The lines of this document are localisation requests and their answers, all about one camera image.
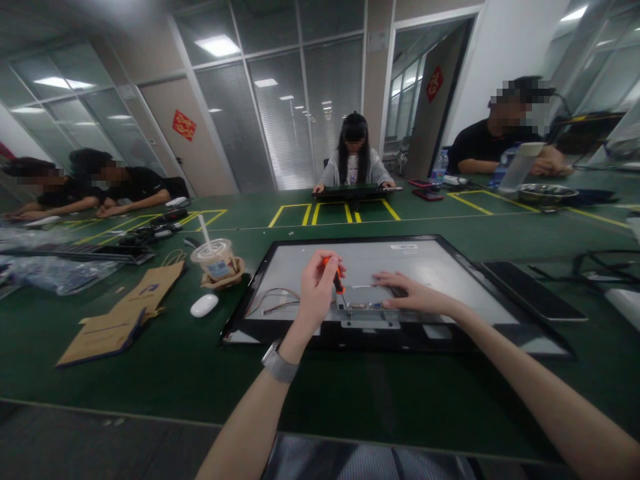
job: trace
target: fluorescent light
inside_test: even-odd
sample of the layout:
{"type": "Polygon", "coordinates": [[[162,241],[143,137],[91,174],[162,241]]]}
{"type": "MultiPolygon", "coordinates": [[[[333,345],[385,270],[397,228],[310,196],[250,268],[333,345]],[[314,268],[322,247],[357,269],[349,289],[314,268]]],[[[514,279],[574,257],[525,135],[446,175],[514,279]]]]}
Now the fluorescent light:
{"type": "Polygon", "coordinates": [[[11,110],[14,113],[42,113],[45,110],[44,109],[39,109],[39,108],[34,108],[34,107],[20,107],[17,109],[13,109],[11,110]]]}
{"type": "Polygon", "coordinates": [[[226,35],[216,35],[202,40],[196,40],[195,44],[208,51],[214,57],[226,57],[240,52],[240,48],[226,35]]]}
{"type": "Polygon", "coordinates": [[[566,17],[562,18],[560,21],[578,20],[582,18],[582,16],[585,14],[586,11],[587,11],[587,6],[585,5],[584,7],[576,10],[575,12],[568,14],[566,17]]]}
{"type": "Polygon", "coordinates": [[[72,88],[85,89],[85,88],[91,88],[95,86],[92,83],[80,82],[78,80],[69,80],[61,77],[47,77],[39,80],[34,80],[33,82],[39,83],[41,85],[48,85],[50,87],[64,88],[67,90],[70,90],[72,88]]]}
{"type": "Polygon", "coordinates": [[[273,85],[277,85],[278,84],[278,82],[276,82],[276,80],[274,80],[274,79],[257,80],[257,81],[255,81],[253,83],[258,88],[272,87],[273,85]]]}

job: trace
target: smartwatch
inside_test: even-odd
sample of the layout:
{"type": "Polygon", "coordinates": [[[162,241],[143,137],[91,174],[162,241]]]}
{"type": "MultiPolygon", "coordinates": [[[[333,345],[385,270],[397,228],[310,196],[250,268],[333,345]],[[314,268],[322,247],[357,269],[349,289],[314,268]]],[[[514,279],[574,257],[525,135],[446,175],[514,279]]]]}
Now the smartwatch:
{"type": "Polygon", "coordinates": [[[291,383],[298,371],[299,365],[289,363],[278,354],[278,347],[282,340],[276,340],[271,344],[269,350],[262,357],[262,364],[265,366],[273,378],[282,383],[291,383]]]}

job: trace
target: paper bag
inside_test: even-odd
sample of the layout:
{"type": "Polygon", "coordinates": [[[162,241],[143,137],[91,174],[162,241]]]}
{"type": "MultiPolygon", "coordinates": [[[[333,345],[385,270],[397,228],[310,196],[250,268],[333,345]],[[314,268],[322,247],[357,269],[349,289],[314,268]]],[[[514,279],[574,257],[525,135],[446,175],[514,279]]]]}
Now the paper bag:
{"type": "Polygon", "coordinates": [[[133,342],[133,334],[158,314],[158,305],[178,279],[184,262],[149,269],[138,285],[106,315],[88,319],[56,366],[115,355],[133,342]]]}

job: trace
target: smartphone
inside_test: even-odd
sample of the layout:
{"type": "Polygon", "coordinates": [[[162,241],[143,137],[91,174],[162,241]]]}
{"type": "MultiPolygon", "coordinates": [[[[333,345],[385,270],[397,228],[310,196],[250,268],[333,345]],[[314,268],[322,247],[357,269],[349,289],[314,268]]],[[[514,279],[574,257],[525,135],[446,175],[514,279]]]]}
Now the smartphone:
{"type": "Polygon", "coordinates": [[[488,277],[516,302],[546,320],[586,321],[587,316],[511,262],[482,262],[488,277]]]}
{"type": "Polygon", "coordinates": [[[413,179],[413,180],[409,180],[409,183],[411,185],[414,185],[416,187],[420,187],[420,188],[427,188],[432,186],[432,183],[428,180],[420,180],[420,179],[413,179]]]}
{"type": "Polygon", "coordinates": [[[444,199],[442,195],[435,193],[430,189],[414,190],[413,194],[426,201],[440,201],[444,199]]]}

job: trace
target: bowl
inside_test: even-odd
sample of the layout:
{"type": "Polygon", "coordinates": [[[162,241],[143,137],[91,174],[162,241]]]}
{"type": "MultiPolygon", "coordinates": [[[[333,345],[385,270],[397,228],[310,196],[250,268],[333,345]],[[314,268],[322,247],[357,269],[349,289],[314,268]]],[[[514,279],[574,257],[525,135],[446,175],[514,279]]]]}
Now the bowl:
{"type": "Polygon", "coordinates": [[[574,189],[548,183],[524,183],[518,187],[518,197],[522,202],[540,205],[555,205],[576,195],[579,193],[574,189]]]}

